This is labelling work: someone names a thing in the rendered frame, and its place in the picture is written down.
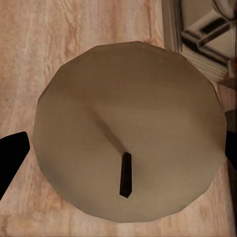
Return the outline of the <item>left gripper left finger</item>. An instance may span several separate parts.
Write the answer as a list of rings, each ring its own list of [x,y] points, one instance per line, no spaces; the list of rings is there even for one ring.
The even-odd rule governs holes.
[[[0,200],[30,151],[26,131],[0,139]]]

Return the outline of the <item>pillar candle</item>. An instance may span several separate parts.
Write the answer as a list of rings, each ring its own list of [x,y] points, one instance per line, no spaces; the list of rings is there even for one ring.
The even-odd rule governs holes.
[[[138,223],[180,212],[208,190],[227,130],[213,83],[184,55],[131,41],[60,66],[38,98],[32,143],[61,198]]]

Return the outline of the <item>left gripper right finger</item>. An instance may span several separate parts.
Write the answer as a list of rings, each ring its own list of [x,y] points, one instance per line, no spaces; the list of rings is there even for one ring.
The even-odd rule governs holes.
[[[227,130],[225,155],[237,171],[237,133]]]

